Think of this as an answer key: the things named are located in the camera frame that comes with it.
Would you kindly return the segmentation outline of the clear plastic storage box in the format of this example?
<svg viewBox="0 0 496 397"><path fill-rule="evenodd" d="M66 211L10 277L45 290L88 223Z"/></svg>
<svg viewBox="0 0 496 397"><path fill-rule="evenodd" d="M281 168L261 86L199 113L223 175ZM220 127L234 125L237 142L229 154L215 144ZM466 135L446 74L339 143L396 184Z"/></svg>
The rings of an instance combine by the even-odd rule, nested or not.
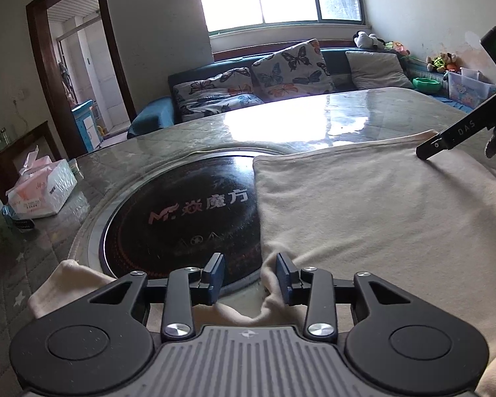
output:
<svg viewBox="0 0 496 397"><path fill-rule="evenodd" d="M449 103L464 113L470 113L496 93L496 85L460 73L448 72L443 79L447 82Z"/></svg>

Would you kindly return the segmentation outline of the green and brown plush toys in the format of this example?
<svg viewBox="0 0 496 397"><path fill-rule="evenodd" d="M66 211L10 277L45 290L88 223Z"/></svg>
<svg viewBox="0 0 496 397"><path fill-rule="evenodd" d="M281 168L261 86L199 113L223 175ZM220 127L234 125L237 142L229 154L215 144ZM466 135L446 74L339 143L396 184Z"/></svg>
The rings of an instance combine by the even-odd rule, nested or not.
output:
<svg viewBox="0 0 496 397"><path fill-rule="evenodd" d="M430 73L458 73L460 67L457 64L457 56L450 52L440 53L436 57L427 57L427 71Z"/></svg>

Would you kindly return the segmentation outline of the built-in black induction cooktop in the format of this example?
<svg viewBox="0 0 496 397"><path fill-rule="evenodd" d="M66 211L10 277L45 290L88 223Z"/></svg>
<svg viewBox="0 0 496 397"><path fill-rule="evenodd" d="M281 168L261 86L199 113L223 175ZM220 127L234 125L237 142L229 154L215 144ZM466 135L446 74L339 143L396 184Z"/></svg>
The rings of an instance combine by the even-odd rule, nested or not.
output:
<svg viewBox="0 0 496 397"><path fill-rule="evenodd" d="M95 217L88 266L113 278L143 271L152 279L226 265L221 295L257 282L261 233L253 160L262 150L222 149L161 165L124 186Z"/></svg>

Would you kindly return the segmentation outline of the green bowl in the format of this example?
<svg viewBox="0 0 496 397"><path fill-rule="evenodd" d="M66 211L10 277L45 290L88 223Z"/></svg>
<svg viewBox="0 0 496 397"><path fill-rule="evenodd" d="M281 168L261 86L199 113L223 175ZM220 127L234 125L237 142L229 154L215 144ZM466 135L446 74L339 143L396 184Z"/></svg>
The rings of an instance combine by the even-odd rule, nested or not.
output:
<svg viewBox="0 0 496 397"><path fill-rule="evenodd" d="M428 95L438 94L442 90L442 83L440 81L426 77L413 78L412 84L416 91Z"/></svg>

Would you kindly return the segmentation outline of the orange green plush toy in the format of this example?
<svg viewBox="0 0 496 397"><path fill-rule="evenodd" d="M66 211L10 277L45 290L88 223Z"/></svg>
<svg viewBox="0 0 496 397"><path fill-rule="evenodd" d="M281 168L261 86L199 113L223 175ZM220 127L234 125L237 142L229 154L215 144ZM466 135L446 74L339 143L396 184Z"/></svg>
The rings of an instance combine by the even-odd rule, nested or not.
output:
<svg viewBox="0 0 496 397"><path fill-rule="evenodd" d="M385 48L387 50L395 51L402 57L408 57L410 55L410 51L402 43L396 40L386 42Z"/></svg>

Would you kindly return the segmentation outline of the plain grey cushion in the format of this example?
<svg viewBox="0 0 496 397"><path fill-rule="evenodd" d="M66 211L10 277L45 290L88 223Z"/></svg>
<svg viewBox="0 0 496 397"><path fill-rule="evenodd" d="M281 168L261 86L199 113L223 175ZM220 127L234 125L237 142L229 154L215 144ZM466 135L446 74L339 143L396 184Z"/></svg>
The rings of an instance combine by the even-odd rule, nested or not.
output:
<svg viewBox="0 0 496 397"><path fill-rule="evenodd" d="M359 90L386 87L412 89L395 54L382 52L347 51L352 82Z"/></svg>

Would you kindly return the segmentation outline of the white plush toy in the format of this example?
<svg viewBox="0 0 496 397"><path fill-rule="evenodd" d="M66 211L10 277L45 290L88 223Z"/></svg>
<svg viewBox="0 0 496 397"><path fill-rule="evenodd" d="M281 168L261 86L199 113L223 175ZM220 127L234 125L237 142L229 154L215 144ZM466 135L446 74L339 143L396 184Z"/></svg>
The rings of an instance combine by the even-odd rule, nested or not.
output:
<svg viewBox="0 0 496 397"><path fill-rule="evenodd" d="M379 39L374 33L366 33L359 30L353 36L353 41L357 48L383 50L385 48L385 41Z"/></svg>

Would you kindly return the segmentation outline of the blue corner sofa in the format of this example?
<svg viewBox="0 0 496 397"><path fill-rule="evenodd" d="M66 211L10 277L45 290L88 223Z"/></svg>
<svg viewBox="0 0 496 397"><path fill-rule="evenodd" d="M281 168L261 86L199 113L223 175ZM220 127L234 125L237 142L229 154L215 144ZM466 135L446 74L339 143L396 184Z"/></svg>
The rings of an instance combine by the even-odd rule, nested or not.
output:
<svg viewBox="0 0 496 397"><path fill-rule="evenodd" d="M168 77L166 97L150 102L128 138L268 102L384 87L410 88L466 113L448 96L448 78L393 50L321 48L315 39L266 55L227 59Z"/></svg>

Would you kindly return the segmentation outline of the lying butterfly pillow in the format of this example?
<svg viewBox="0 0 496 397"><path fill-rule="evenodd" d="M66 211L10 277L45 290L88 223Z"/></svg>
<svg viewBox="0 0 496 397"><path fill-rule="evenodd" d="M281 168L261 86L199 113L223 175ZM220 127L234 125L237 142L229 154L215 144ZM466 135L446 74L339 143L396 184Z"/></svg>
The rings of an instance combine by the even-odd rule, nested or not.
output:
<svg viewBox="0 0 496 397"><path fill-rule="evenodd" d="M253 88L247 67L234 68L208 79L174 86L182 122L263 104Z"/></svg>

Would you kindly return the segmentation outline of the pink tissue pack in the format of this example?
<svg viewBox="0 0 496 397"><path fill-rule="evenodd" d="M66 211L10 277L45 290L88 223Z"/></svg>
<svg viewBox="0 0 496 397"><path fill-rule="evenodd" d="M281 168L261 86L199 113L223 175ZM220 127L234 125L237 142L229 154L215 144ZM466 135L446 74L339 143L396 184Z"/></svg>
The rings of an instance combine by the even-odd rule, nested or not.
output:
<svg viewBox="0 0 496 397"><path fill-rule="evenodd" d="M21 220L57 214L77 184L69 162L38 157L36 146L25 158L19 179L7 192L8 205Z"/></svg>

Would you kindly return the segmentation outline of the blue children's cabinet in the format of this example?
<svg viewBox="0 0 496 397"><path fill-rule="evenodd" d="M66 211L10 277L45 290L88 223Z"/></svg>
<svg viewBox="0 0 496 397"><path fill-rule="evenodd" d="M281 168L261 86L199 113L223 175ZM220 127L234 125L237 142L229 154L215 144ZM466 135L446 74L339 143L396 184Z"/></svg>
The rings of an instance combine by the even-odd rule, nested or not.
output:
<svg viewBox="0 0 496 397"><path fill-rule="evenodd" d="M97 130L97 124L93 115L93 105L94 102L88 100L71 110L88 153L95 151L102 142L102 137Z"/></svg>

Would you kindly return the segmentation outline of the upright butterfly pillow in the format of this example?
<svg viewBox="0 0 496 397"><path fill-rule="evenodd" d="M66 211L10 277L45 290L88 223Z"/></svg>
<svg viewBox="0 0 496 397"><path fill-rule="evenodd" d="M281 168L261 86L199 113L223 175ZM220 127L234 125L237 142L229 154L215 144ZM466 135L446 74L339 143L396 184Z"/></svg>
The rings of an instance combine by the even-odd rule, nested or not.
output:
<svg viewBox="0 0 496 397"><path fill-rule="evenodd" d="M252 65L262 92L270 101L283 101L336 91L317 39L310 39Z"/></svg>

